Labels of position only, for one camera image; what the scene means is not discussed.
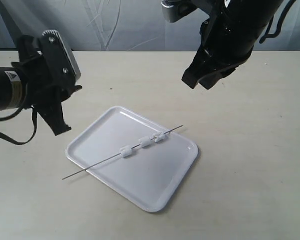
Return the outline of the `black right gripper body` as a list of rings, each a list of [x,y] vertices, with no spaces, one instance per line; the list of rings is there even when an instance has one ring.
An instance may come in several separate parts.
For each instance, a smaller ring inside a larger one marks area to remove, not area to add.
[[[239,66],[251,55],[251,34],[249,27],[240,23],[228,10],[222,9],[202,23],[197,53],[210,55],[213,64]]]

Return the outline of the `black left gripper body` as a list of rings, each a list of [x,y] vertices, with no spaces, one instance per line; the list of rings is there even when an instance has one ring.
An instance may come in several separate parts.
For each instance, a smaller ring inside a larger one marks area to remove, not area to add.
[[[61,102],[82,89],[77,84],[67,62],[48,37],[34,38],[22,35],[16,41],[19,61],[11,65],[22,74],[27,93],[25,108],[35,105]]]

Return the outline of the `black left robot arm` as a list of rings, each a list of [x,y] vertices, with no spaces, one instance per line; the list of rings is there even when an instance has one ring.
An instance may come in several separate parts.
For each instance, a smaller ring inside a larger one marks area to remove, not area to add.
[[[71,48],[57,30],[46,30],[39,38],[22,35],[17,51],[18,61],[0,67],[0,111],[14,108],[16,112],[0,117],[0,122],[30,108],[56,136],[69,131],[62,102],[82,88],[77,84],[81,72]]]

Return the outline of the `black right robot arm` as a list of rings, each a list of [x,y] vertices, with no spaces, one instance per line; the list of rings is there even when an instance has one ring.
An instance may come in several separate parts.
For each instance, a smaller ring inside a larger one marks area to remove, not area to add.
[[[182,76],[190,88],[200,84],[208,90],[248,60],[257,40],[264,42],[280,34],[294,1],[288,1],[284,7],[273,34],[269,30],[281,0],[232,0],[228,4],[223,0],[180,0],[178,3],[181,17],[197,8],[209,16],[200,28],[197,53]]]

